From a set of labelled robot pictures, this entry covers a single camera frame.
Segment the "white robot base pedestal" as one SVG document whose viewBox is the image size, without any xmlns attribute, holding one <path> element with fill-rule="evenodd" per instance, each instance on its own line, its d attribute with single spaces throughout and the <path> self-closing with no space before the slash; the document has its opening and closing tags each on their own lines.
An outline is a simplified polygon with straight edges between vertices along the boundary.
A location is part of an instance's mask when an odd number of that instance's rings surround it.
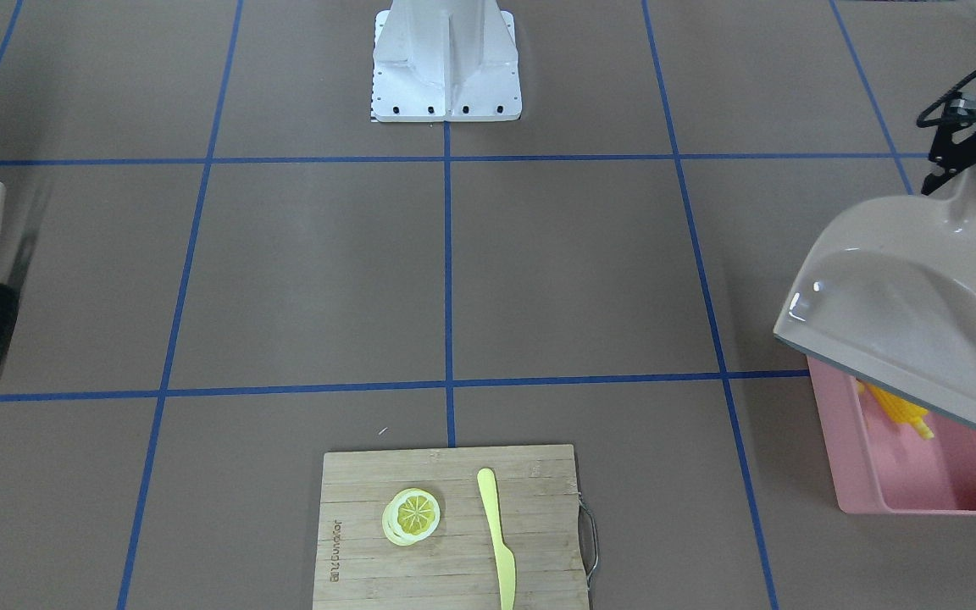
<svg viewBox="0 0 976 610">
<path fill-rule="evenodd" d="M 514 15 L 496 1 L 395 1 L 374 19 L 369 117 L 515 121 L 523 114 Z"/>
</svg>

